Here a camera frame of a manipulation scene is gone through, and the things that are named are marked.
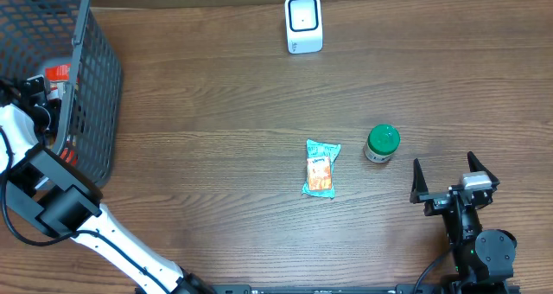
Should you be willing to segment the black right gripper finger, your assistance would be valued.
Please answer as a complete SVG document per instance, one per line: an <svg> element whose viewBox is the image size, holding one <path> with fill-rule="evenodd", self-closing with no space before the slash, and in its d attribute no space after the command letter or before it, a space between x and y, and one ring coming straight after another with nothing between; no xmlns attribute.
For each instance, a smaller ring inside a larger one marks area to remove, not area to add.
<svg viewBox="0 0 553 294"><path fill-rule="evenodd" d="M419 160L413 162L413 182L410 192L410 203L417 204L429 199L429 190Z"/></svg>
<svg viewBox="0 0 553 294"><path fill-rule="evenodd" d="M469 151L467 153L467 162L468 162L469 169L470 169L471 172L482 171L482 172L485 172L488 175L489 179L492 182L492 188L493 189L497 188L500 185L499 179L488 168L486 168L480 162L480 160L477 158L477 156L472 151Z"/></svg>

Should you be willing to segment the long orange pasta packet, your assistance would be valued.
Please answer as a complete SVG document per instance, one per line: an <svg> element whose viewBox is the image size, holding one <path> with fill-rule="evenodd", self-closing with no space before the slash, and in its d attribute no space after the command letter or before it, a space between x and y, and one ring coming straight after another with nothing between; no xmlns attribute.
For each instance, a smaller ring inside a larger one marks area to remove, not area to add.
<svg viewBox="0 0 553 294"><path fill-rule="evenodd" d="M45 69L46 81L49 93L47 95L48 103L56 109L61 109L62 99L68 92L69 72L71 65L69 63ZM60 157L67 163L75 166L78 162L78 154L74 150L76 146L76 137L72 134L67 135L67 140Z"/></svg>

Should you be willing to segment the green lid jar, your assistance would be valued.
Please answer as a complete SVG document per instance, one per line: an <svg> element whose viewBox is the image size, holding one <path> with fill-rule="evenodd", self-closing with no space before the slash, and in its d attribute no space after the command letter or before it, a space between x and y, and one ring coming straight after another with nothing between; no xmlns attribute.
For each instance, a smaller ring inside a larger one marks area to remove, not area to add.
<svg viewBox="0 0 553 294"><path fill-rule="evenodd" d="M398 130L392 125L376 125L370 131L364 146L365 157L374 163L386 163L401 142Z"/></svg>

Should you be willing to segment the teal orange snack packet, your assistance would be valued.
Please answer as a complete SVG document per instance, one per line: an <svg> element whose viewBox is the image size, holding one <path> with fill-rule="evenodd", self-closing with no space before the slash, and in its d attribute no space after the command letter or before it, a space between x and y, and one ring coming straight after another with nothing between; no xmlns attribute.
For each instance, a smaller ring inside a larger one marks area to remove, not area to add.
<svg viewBox="0 0 553 294"><path fill-rule="evenodd" d="M333 199L334 162L341 151L340 144L327 144L308 139L306 141L306 182L302 186L305 195Z"/></svg>

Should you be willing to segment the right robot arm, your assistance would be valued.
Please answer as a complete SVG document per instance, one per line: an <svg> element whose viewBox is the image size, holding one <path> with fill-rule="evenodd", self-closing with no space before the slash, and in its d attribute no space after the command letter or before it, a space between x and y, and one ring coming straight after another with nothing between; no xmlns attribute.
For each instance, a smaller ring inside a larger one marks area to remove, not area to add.
<svg viewBox="0 0 553 294"><path fill-rule="evenodd" d="M419 161L413 162L410 202L422 203L426 216L442 217L449 247L425 268L412 293L519 292L517 286L507 283L514 275L516 238L506 230L485 230L478 216L479 210L493 203L500 181L473 152L467 153L467 162L470 171L442 193L429 192ZM428 274L449 255L456 274L441 278L439 284L423 285Z"/></svg>

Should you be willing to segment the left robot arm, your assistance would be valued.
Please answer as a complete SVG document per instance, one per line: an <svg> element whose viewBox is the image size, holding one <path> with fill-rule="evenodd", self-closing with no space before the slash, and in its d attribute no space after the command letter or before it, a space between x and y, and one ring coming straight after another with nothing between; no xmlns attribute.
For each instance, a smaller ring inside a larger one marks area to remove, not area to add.
<svg viewBox="0 0 553 294"><path fill-rule="evenodd" d="M212 293L213 287L146 246L102 203L99 188L41 144L49 119L29 105L41 85L1 79L1 214L30 246L65 240L86 246L138 284L140 293Z"/></svg>

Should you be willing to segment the white barcode scanner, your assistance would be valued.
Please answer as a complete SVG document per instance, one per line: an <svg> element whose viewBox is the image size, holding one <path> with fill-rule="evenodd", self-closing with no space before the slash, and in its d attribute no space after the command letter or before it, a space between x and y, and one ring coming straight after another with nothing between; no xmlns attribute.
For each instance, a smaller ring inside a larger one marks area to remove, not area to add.
<svg viewBox="0 0 553 294"><path fill-rule="evenodd" d="M321 51L321 0L285 0L283 7L289 53L309 54Z"/></svg>

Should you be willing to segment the grey plastic mesh basket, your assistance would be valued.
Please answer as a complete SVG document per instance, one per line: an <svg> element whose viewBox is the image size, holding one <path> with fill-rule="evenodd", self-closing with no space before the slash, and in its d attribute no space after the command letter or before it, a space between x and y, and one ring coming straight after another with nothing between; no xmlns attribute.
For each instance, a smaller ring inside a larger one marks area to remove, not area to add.
<svg viewBox="0 0 553 294"><path fill-rule="evenodd" d="M97 186L109 181L123 70L91 0L1 0L1 75L26 80L67 64L51 149Z"/></svg>

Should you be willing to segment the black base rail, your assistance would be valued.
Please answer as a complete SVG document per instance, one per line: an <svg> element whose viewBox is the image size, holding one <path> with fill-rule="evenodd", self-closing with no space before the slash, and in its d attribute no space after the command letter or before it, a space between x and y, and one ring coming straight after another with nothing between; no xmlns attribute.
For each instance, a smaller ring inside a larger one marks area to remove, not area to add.
<svg viewBox="0 0 553 294"><path fill-rule="evenodd" d="M414 284L397 284L387 287L334 287L334 288L307 288L307 287L258 287L252 288L247 284L214 284L213 292L217 294L411 294ZM455 291L443 290L439 285L422 284L416 293L437 294L455 293ZM522 293L516 285L509 285L508 290L500 291L499 286L491 288L476 288L463 286L461 293Z"/></svg>

